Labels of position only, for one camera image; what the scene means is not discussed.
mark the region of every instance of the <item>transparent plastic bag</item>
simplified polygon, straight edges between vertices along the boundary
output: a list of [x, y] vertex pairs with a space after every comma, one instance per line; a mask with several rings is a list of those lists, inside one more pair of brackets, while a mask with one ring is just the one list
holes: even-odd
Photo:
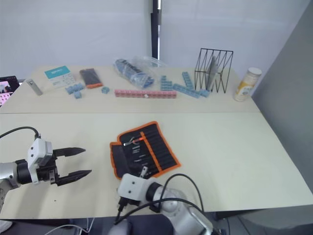
[[161, 75], [154, 68], [165, 66], [163, 62], [147, 56], [135, 57], [131, 61], [118, 59], [114, 62], [114, 67], [119, 74], [140, 89], [150, 87], [160, 78]]

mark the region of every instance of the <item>light blue block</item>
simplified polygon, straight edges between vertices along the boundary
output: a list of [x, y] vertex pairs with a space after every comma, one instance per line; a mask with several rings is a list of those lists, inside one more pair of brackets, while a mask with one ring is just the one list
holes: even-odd
[[186, 87], [194, 90], [194, 86], [193, 86], [192, 81], [190, 79], [189, 73], [188, 72], [182, 72], [181, 75], [182, 75], [182, 78], [184, 79]]
[[103, 88], [101, 89], [101, 92], [102, 92], [103, 94], [107, 94], [109, 91], [110, 91], [110, 89], [109, 89], [108, 87], [103, 87]]
[[73, 87], [67, 87], [65, 88], [65, 90], [67, 91], [68, 94], [72, 94], [74, 92]]
[[65, 88], [65, 90], [67, 91], [68, 94], [72, 94], [72, 93], [80, 91], [82, 89], [84, 89], [84, 86], [81, 83], [78, 83], [78, 84], [75, 84], [73, 86]]
[[190, 96], [192, 96], [192, 97], [194, 97], [194, 98], [199, 98], [199, 97], [200, 97], [200, 93], [199, 93], [199, 92], [197, 92], [197, 91], [195, 91], [195, 90], [193, 90], [193, 89], [190, 89], [190, 88], [188, 88], [188, 87], [184, 87], [184, 86], [182, 86], [182, 85], [179, 85], [179, 84], [177, 84], [177, 83], [175, 83], [175, 84], [173, 85], [173, 89], [176, 90], [176, 91], [178, 91], [178, 92], [181, 92], [181, 93], [190, 95]]
[[75, 99], [80, 99], [82, 94], [80, 92], [74, 92]]
[[172, 91], [172, 81], [166, 81], [166, 76], [161, 77], [161, 91]]
[[200, 95], [204, 96], [204, 97], [208, 97], [209, 94], [210, 94], [210, 91], [207, 91], [207, 90], [204, 90], [204, 89], [201, 89], [199, 91]]

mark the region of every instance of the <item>gray wall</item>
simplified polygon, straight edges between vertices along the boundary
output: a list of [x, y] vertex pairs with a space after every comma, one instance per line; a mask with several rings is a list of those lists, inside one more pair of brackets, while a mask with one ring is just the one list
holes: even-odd
[[313, 1], [252, 98], [313, 192]]

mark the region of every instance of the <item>small white box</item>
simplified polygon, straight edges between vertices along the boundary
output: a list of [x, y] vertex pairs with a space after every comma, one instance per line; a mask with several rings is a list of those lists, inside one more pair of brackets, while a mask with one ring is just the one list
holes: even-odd
[[51, 81], [56, 87], [68, 86], [75, 82], [74, 76], [70, 73], [66, 66], [45, 71], [45, 74], [49, 81]]

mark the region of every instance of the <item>wire basket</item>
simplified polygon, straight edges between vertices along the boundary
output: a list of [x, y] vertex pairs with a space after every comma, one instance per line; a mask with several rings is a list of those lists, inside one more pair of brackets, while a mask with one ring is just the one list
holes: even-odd
[[231, 50], [201, 48], [195, 68], [195, 90], [212, 92], [215, 86], [218, 93], [222, 85], [226, 93], [233, 55]]

